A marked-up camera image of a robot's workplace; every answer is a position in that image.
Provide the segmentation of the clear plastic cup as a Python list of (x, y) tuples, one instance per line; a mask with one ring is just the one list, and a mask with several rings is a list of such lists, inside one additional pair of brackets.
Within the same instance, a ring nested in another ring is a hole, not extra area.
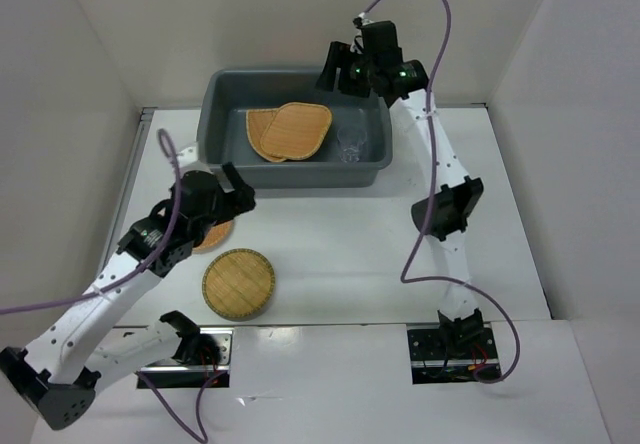
[(344, 163), (360, 162), (363, 155), (367, 132), (364, 128), (355, 125), (345, 125), (337, 131), (337, 143), (339, 148), (339, 158)]

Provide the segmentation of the triangular woven tray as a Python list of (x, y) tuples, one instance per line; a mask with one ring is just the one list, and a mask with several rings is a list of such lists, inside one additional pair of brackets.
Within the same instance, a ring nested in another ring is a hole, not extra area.
[(272, 163), (281, 163), (285, 158), (267, 154), (261, 145), (262, 136), (272, 122), (276, 109), (250, 109), (246, 113), (246, 133), (252, 149), (263, 159)]

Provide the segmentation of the square woven tray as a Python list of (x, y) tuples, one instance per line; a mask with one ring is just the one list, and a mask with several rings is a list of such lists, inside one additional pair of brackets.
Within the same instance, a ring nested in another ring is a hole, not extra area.
[(330, 109), (319, 104), (291, 102), (282, 105), (266, 128), (261, 145), (274, 157), (302, 161), (321, 147), (331, 127)]

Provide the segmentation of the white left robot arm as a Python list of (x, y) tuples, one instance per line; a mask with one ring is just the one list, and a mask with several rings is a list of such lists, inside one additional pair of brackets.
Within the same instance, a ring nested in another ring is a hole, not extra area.
[(149, 364), (215, 362), (215, 341), (179, 311), (115, 343), (104, 339), (138, 300), (192, 255), (213, 226), (254, 209), (254, 189), (232, 164), (222, 171), (229, 191), (209, 172), (183, 174), (169, 198), (131, 225), (79, 301), (25, 347), (2, 350), (2, 374), (52, 430), (74, 424), (102, 391)]

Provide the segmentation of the round green-rimmed bamboo tray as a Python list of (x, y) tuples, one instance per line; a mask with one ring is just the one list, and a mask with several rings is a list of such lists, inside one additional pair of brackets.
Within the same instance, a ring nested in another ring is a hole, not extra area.
[(264, 255), (238, 248), (220, 254), (209, 264), (202, 279), (202, 295), (217, 315), (243, 320), (265, 308), (275, 284), (274, 268)]

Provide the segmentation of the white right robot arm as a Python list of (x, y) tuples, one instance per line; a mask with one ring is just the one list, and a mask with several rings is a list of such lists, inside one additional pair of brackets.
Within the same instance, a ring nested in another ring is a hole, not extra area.
[(437, 115), (431, 82), (417, 60), (404, 59), (395, 25), (354, 20), (352, 43), (331, 43), (316, 82), (323, 91), (356, 97), (377, 94), (392, 124), (405, 132), (427, 180), (427, 198), (411, 207), (421, 242), (430, 246), (437, 281), (447, 283), (438, 308), (439, 346), (450, 358), (470, 350), (483, 332), (482, 314), (468, 285), (466, 230), (484, 191), (453, 150)]

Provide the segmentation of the round tan woven tray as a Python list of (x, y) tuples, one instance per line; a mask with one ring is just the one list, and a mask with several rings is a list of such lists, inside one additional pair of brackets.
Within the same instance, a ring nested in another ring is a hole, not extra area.
[(227, 221), (225, 223), (213, 226), (205, 236), (202, 243), (198, 246), (195, 246), (193, 248), (193, 251), (195, 253), (204, 253), (214, 249), (229, 236), (231, 230), (233, 229), (233, 224), (233, 221)]

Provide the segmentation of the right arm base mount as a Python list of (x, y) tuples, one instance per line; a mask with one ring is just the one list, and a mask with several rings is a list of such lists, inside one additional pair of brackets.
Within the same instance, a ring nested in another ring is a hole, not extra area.
[(493, 331), (486, 325), (481, 336), (459, 356), (445, 350), (435, 325), (406, 329), (413, 385), (477, 382), (498, 379), (501, 366)]

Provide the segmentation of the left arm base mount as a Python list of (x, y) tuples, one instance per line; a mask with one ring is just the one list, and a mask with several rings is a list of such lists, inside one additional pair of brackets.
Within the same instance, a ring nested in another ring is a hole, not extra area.
[(197, 389), (214, 378), (209, 388), (228, 388), (233, 329), (203, 327), (203, 342), (178, 359), (166, 358), (140, 372), (159, 390)]

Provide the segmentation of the grey plastic bin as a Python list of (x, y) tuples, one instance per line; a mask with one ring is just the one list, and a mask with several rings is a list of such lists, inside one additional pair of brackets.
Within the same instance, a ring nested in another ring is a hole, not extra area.
[(316, 88), (317, 68), (224, 69), (210, 79), (196, 134), (214, 172), (232, 163), (256, 189), (368, 187), (393, 157), (375, 95)]

